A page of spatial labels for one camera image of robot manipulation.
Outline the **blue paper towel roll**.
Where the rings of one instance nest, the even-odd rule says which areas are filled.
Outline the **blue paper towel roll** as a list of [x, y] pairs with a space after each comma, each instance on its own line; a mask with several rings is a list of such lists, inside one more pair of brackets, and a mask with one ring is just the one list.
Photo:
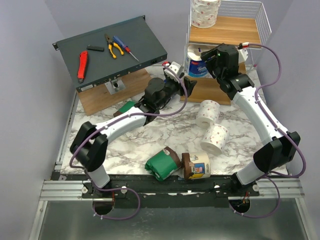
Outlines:
[[189, 45], [186, 55], [186, 72], [190, 77], [204, 77], [208, 70], [205, 62], [201, 59], [201, 54], [209, 51], [210, 48], [204, 45]]

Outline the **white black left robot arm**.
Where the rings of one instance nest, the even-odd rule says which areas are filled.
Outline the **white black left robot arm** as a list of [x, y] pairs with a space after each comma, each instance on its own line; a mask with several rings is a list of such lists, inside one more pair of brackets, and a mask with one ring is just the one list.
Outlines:
[[107, 197], [111, 191], [110, 177], [103, 166], [108, 145], [125, 133], [160, 117], [160, 110], [175, 95], [189, 97], [196, 84], [197, 81], [184, 75], [152, 78], [141, 99], [126, 112], [99, 124], [87, 121], [81, 125], [69, 150], [71, 158], [80, 162], [80, 167], [93, 182], [93, 191], [99, 197]]

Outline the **green wrapped roll near left arm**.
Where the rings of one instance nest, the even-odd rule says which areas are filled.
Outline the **green wrapped roll near left arm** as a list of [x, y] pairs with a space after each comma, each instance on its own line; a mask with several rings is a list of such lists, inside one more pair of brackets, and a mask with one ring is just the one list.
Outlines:
[[136, 103], [132, 100], [126, 102], [121, 108], [119, 108], [114, 114], [113, 117], [117, 117], [125, 112], [127, 112], [128, 110], [130, 110]]

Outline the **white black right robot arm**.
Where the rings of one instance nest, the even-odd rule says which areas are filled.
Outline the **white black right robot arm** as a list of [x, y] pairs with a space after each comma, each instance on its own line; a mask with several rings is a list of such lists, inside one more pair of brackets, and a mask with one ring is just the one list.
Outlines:
[[200, 55], [209, 74], [229, 99], [242, 109], [263, 144], [253, 154], [253, 160], [231, 176], [230, 191], [236, 196], [247, 192], [248, 185], [258, 178], [289, 163], [301, 140], [296, 131], [290, 132], [276, 119], [251, 78], [240, 72], [239, 65], [247, 60], [248, 47], [249, 43], [239, 46], [222, 43]]

